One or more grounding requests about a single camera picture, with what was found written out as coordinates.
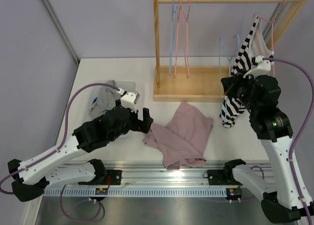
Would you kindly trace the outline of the grey tank top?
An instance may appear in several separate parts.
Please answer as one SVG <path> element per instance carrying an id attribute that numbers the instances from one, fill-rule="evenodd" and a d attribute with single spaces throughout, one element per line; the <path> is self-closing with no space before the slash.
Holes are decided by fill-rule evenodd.
<path id="1" fill-rule="evenodd" d="M 116 106 L 116 101 L 121 98 L 121 95 L 111 87 L 101 86 L 96 97 L 98 98 L 97 102 L 91 105 L 89 109 L 91 119 L 95 119 L 112 110 Z"/>

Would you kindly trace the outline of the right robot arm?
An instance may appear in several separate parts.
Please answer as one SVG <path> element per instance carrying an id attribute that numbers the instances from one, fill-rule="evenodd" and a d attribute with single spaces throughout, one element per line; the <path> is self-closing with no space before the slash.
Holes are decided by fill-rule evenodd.
<path id="1" fill-rule="evenodd" d="M 221 79 L 225 95 L 239 99 L 249 112 L 251 128 L 268 156 L 275 185 L 268 184 L 246 164 L 223 171 L 228 184 L 236 181 L 245 186 L 261 203 L 267 219 L 273 224 L 290 223 L 308 218 L 312 224 L 314 201 L 305 188 L 295 154 L 293 131 L 287 115 L 278 107 L 281 89 L 276 78 L 237 75 Z"/>

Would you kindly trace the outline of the mauve tank top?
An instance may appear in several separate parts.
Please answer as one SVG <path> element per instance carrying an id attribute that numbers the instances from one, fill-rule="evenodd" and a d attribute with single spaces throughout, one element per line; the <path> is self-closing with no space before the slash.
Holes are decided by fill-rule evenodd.
<path id="1" fill-rule="evenodd" d="M 168 170 L 202 167 L 207 162 L 204 152 L 212 124 L 213 118 L 182 102 L 166 126 L 151 125 L 143 142 L 162 153 L 163 165 Z"/>

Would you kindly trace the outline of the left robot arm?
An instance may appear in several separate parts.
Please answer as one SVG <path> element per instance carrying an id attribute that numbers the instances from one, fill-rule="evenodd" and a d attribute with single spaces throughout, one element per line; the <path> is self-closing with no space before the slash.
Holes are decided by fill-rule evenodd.
<path id="1" fill-rule="evenodd" d="M 33 200 L 50 188 L 71 183 L 79 185 L 100 185 L 107 176 L 105 166 L 98 159 L 91 159 L 78 167 L 61 169 L 74 158 L 107 146 L 129 131 L 148 133 L 153 123 L 148 108 L 143 109 L 143 119 L 138 112 L 116 106 L 92 121 L 83 123 L 74 130 L 60 147 L 20 161 L 8 162 L 13 182 L 13 195 L 21 202 Z"/>

